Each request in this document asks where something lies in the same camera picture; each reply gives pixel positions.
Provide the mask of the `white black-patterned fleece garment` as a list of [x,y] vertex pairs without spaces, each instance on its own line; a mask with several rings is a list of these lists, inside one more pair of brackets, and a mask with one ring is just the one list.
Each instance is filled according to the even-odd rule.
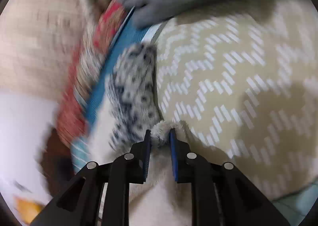
[[88,137],[91,160],[106,164],[130,151],[151,131],[149,172],[129,188],[130,225],[190,225],[191,187],[173,177],[168,132],[186,140],[184,122],[161,118],[155,103],[156,47],[129,46],[105,79],[105,93]]

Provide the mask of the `carved brown wooden headboard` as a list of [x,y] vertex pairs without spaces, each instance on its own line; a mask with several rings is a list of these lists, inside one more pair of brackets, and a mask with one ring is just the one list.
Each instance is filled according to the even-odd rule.
[[51,196],[57,195],[74,176],[70,149],[61,142],[55,128],[46,137],[38,163],[45,178],[45,188]]

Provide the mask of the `beige zigzag bed cover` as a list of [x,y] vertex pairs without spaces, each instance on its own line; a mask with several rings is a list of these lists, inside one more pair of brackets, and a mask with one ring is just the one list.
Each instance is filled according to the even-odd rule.
[[317,178],[317,10],[275,0],[269,14],[242,3],[191,11],[156,41],[157,100],[187,123],[192,149],[233,162],[268,198]]

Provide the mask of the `blue ribbed bed mat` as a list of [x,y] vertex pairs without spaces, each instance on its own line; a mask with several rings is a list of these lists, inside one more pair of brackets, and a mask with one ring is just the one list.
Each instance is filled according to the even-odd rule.
[[155,34],[157,31],[159,31],[162,26],[166,24],[165,22],[162,22],[144,29],[136,29],[132,22],[133,12],[133,10],[129,11],[123,23],[121,24],[119,31],[115,34],[115,37],[111,41],[108,56],[104,62],[104,65],[102,66],[98,83],[95,84],[90,98],[88,99],[85,108],[85,135],[89,135],[94,126],[97,117],[97,109],[104,98],[105,79],[109,74],[112,73],[118,57],[122,54],[124,49],[128,48],[132,44],[155,40]]

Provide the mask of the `red patchwork quilt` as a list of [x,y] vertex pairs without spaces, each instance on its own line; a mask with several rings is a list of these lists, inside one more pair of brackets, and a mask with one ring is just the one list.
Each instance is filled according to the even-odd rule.
[[61,142],[85,134],[84,113],[94,86],[110,52],[111,43],[128,16],[118,0],[112,0],[97,24],[87,25],[68,67],[68,81],[57,114],[56,130]]

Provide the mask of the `beige patterned folded blanket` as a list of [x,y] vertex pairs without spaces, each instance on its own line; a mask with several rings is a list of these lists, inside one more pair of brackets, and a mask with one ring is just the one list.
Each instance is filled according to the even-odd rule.
[[9,0],[1,13],[1,88],[59,100],[73,51],[110,0]]

